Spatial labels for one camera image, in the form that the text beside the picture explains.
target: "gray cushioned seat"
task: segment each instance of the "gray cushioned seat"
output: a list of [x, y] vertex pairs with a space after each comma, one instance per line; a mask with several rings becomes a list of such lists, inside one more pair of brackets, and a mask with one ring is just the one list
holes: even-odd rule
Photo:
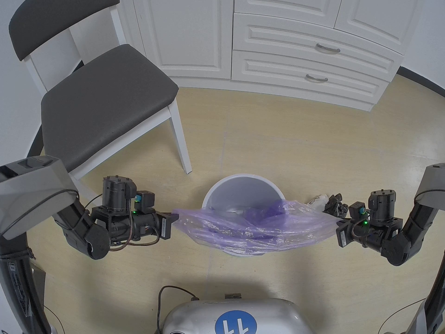
[[42, 99], [45, 153], [68, 172], [176, 97], [178, 86], [130, 45], [75, 71]]

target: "purple plastic bag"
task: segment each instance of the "purple plastic bag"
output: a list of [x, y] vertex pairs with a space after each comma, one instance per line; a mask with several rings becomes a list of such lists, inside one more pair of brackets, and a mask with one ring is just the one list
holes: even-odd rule
[[279, 200], [267, 209], [175, 209], [173, 213], [179, 214], [173, 225], [198, 244], [240, 255], [316, 244], [335, 234], [339, 220], [296, 200]]

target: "white chair frame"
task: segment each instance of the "white chair frame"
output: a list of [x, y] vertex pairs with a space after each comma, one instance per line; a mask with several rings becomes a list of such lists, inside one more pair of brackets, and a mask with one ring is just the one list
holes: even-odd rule
[[[116, 5], [114, 5], [111, 6], [109, 10], [111, 13], [111, 18], [113, 20], [114, 30], [116, 31], [116, 35], [118, 37], [119, 45], [123, 45], [126, 43], [126, 41], [121, 25], [121, 20], [119, 18], [118, 9]], [[32, 77], [32, 80], [36, 84], [37, 89], [43, 97], [46, 94], [47, 89], [44, 86], [39, 73], [37, 72], [31, 55], [25, 57], [24, 62]], [[96, 152], [83, 164], [72, 170], [70, 172], [70, 177], [74, 185], [77, 187], [79, 193], [86, 199], [93, 199], [94, 197], [97, 197], [97, 194], [93, 192], [89, 187], [84, 185], [80, 181], [80, 179], [88, 172], [90, 172], [93, 168], [114, 155], [120, 149], [124, 148], [125, 146], [136, 140], [138, 137], [142, 136], [146, 132], [150, 131], [151, 129], [168, 119], [170, 120], [170, 125], [175, 136], [176, 146], [178, 147], [182, 168], [187, 174], [192, 172], [189, 153], [187, 151], [186, 139], [184, 137], [184, 131], [182, 130], [181, 118], [179, 117], [178, 104], [176, 103], [175, 98], [169, 106], [166, 106], [162, 110], [158, 111], [156, 114], [150, 116], [147, 120], [144, 120], [140, 124], [136, 125], [133, 129], [126, 132], [124, 135], [110, 142], [107, 146]], [[102, 205], [102, 197], [96, 198], [92, 203], [97, 206]]]

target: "chair backrest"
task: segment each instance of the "chair backrest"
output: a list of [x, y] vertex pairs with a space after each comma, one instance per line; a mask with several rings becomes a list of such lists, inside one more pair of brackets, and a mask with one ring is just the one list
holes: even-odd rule
[[22, 61], [37, 47], [84, 18], [119, 0], [25, 0], [9, 23], [9, 35]]

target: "beige floor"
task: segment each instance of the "beige floor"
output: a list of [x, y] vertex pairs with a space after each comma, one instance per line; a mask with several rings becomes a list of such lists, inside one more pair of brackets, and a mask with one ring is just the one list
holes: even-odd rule
[[[199, 208], [219, 179], [240, 172], [273, 181], [287, 199], [321, 193], [367, 202], [371, 191], [397, 191], [396, 216], [406, 219], [427, 165], [445, 160], [445, 98], [396, 76], [371, 113], [297, 98], [181, 89], [178, 104], [193, 172], [180, 165], [164, 123], [84, 178], [96, 192], [107, 175], [131, 177], [156, 193], [156, 209]], [[335, 237], [262, 257], [236, 258], [173, 230], [150, 248], [128, 248], [93, 261], [70, 248], [48, 219], [29, 232], [47, 274], [46, 304], [67, 334], [153, 333], [157, 295], [178, 285], [200, 298], [285, 298], [298, 304], [317, 333], [376, 333], [397, 309], [425, 297], [445, 248], [440, 212], [421, 252], [393, 267], [370, 249]], [[165, 292], [162, 316], [188, 300]], [[415, 306], [388, 321], [400, 333]], [[49, 320], [58, 326], [48, 313]]]

